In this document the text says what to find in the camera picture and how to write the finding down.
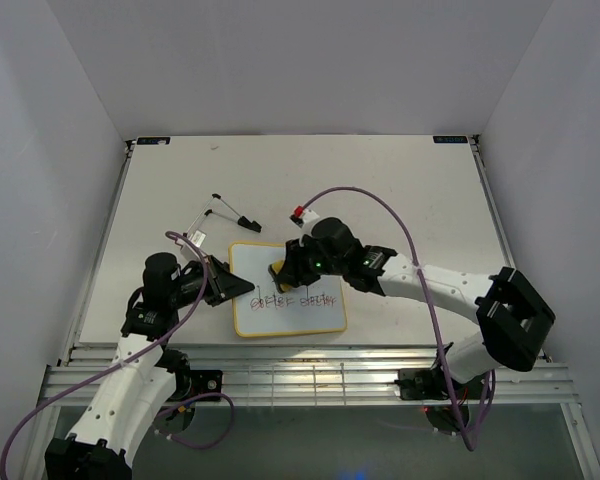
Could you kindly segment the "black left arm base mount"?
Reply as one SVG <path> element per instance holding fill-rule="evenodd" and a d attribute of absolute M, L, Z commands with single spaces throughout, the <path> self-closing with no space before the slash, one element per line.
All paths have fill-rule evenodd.
<path fill-rule="evenodd" d="M 197 395 L 220 393 L 223 386 L 222 370 L 184 369 L 175 373 L 176 390 L 170 401 L 184 401 Z"/>

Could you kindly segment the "black yellow whiteboard eraser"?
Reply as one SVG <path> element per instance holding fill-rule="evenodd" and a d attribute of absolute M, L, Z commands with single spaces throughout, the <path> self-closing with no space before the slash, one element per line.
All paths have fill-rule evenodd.
<path fill-rule="evenodd" d="M 287 293 L 296 287 L 296 276 L 292 266 L 285 260 L 279 260 L 269 265 L 268 272 L 279 294 Z"/>

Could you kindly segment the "yellow framed small whiteboard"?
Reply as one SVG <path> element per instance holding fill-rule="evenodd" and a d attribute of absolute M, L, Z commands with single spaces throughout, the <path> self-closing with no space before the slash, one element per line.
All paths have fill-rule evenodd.
<path fill-rule="evenodd" d="M 268 271 L 284 257 L 282 244 L 235 242 L 231 272 L 254 285 L 232 300 L 234 329 L 242 338 L 340 333 L 347 328 L 341 280 L 326 276 L 308 287 L 280 293 Z"/>

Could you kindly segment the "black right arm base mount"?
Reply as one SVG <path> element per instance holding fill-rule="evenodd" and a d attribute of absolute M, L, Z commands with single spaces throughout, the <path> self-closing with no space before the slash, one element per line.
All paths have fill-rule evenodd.
<path fill-rule="evenodd" d="M 427 369 L 400 369 L 394 384 L 402 400 L 448 400 L 451 398 L 440 366 Z"/>

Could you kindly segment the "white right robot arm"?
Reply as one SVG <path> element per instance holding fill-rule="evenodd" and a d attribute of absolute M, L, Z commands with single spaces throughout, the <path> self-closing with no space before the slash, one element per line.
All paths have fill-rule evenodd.
<path fill-rule="evenodd" d="M 338 276 L 358 292 L 419 301 L 478 326 L 475 335 L 444 345 L 431 367 L 399 374 L 402 398 L 444 400 L 500 366 L 533 369 L 556 316 L 519 270 L 479 275 L 419 266 L 393 249 L 362 244 L 337 218 L 295 222 L 302 236 L 287 241 L 284 257 L 269 267 L 278 292 Z"/>

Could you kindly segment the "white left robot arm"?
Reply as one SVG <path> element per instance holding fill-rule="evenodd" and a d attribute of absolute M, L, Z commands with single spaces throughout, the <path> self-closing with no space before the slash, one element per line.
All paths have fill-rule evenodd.
<path fill-rule="evenodd" d="M 207 388 L 187 356 L 168 346 L 179 311 L 210 306 L 250 293 L 253 283 L 230 272 L 213 256 L 180 265 L 161 252 L 145 261 L 142 285 L 127 303 L 110 373 L 80 419 L 44 455 L 50 479 L 129 479 L 138 447 L 154 419 L 175 416 L 198 401 L 228 397 Z"/>

